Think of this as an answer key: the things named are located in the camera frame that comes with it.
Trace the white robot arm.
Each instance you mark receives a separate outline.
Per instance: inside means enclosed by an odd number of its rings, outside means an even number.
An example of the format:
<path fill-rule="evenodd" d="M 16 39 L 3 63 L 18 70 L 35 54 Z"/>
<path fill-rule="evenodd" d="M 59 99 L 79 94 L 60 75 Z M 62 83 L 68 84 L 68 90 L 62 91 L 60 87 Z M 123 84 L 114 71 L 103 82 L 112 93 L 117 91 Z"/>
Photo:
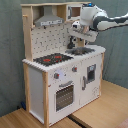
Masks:
<path fill-rule="evenodd" d="M 124 16 L 109 18 L 106 11 L 93 3 L 83 4 L 80 19 L 72 23 L 69 33 L 77 38 L 94 42 L 99 31 L 128 25 L 128 13 Z"/>

